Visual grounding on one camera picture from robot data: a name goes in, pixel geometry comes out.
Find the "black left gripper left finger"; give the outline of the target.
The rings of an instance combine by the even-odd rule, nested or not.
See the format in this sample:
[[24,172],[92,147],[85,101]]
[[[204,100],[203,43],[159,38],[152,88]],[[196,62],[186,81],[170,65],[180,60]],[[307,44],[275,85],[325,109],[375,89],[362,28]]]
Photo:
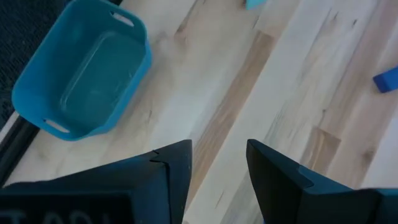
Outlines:
[[52,180],[1,189],[1,223],[182,223],[188,139]]

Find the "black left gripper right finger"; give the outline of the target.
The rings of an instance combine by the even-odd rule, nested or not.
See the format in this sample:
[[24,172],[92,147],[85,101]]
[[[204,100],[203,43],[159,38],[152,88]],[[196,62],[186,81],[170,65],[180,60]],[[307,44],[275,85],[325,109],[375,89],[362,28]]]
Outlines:
[[397,189],[351,189],[255,139],[246,160],[265,223],[397,223]]

